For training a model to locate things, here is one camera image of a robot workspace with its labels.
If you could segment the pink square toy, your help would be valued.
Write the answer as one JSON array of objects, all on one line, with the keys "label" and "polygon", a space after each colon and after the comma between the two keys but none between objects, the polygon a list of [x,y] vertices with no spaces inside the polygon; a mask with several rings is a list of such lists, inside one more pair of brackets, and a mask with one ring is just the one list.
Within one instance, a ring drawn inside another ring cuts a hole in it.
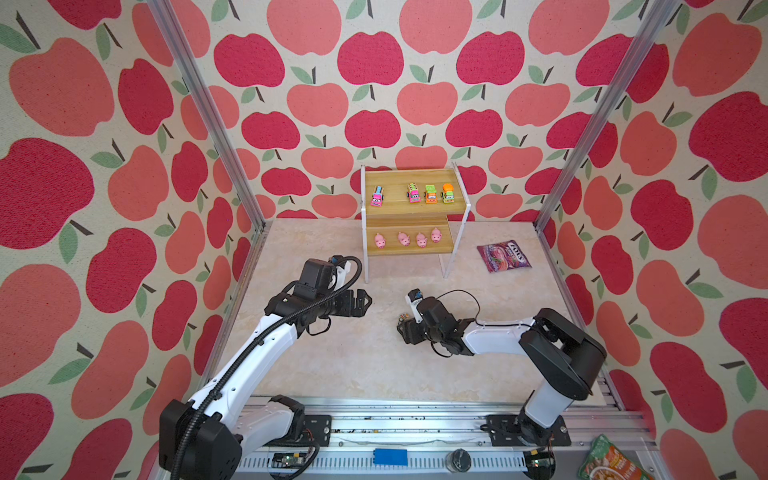
[{"label": "pink square toy", "polygon": [[399,232],[397,238],[399,243],[404,247],[408,247],[411,243],[410,236],[405,232]]}]

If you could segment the wooden two-tier shelf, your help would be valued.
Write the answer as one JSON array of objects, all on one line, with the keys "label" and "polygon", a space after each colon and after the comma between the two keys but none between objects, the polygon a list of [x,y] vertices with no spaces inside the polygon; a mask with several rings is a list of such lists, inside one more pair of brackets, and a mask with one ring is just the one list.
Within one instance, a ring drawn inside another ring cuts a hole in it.
[{"label": "wooden two-tier shelf", "polygon": [[[424,198],[425,186],[433,184],[438,194],[445,183],[451,183],[455,191],[455,202],[445,204],[438,199],[437,204],[425,201],[410,204],[407,198],[407,185],[415,183]],[[447,278],[454,265],[471,202],[458,165],[452,164],[444,169],[414,170],[371,170],[360,169],[361,222],[363,242],[364,277],[370,277],[369,259],[372,256],[400,255],[436,255],[440,261],[442,276]],[[370,205],[371,195],[377,185],[383,187],[384,202],[382,207]],[[435,244],[431,241],[431,231],[439,228],[442,240]],[[397,238],[399,232],[410,236],[408,247],[402,246]],[[377,233],[386,239],[386,247],[378,249],[374,243]],[[427,240],[425,248],[416,243],[418,233],[423,233]]]}]

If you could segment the pink teal toy car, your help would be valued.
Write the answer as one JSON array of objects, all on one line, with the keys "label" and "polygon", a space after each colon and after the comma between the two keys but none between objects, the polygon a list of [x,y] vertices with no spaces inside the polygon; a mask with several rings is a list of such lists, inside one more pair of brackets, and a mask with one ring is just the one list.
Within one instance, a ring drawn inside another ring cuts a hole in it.
[{"label": "pink teal toy car", "polygon": [[381,185],[377,185],[373,193],[371,195],[371,202],[370,205],[372,207],[382,207],[384,202],[384,195],[383,195],[383,187]]}]

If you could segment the green toy car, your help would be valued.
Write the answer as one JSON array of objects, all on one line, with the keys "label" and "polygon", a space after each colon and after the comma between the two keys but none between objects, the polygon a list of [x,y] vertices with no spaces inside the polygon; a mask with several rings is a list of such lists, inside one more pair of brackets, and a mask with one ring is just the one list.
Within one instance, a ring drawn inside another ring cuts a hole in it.
[{"label": "green toy car", "polygon": [[426,204],[438,203],[438,192],[433,184],[427,184],[424,191],[424,201]]}]

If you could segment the orange green toy truck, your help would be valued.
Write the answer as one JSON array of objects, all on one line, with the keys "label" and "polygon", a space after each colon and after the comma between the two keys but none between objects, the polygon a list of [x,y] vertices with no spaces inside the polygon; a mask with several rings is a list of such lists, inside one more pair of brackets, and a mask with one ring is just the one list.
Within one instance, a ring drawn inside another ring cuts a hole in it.
[{"label": "orange green toy truck", "polygon": [[445,204],[451,204],[455,202],[455,191],[451,183],[445,183],[442,186],[441,199]]}]

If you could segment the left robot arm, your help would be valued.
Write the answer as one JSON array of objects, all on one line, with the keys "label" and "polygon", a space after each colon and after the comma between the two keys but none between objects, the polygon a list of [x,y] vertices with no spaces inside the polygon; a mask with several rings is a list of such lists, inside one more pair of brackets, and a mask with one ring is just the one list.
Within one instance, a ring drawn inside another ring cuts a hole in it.
[{"label": "left robot arm", "polygon": [[188,401],[171,401],[159,420],[159,466],[173,479],[229,479],[243,455],[264,446],[298,447],[316,456],[305,407],[276,395],[255,412],[243,408],[280,356],[315,320],[359,318],[372,297],[363,289],[280,292],[237,354]]}]

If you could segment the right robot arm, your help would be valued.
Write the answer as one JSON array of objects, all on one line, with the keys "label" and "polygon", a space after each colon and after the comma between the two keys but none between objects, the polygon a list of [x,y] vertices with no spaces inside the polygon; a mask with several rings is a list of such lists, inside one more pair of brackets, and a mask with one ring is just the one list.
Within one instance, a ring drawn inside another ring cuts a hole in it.
[{"label": "right robot arm", "polygon": [[407,344],[439,344],[450,355],[522,355],[533,363],[543,381],[509,427],[490,428],[526,446],[545,446],[563,429],[562,413],[592,394],[607,358],[599,341],[551,308],[499,324],[458,320],[438,298],[425,297],[418,289],[408,292],[406,301],[413,315],[400,319],[397,330]]}]

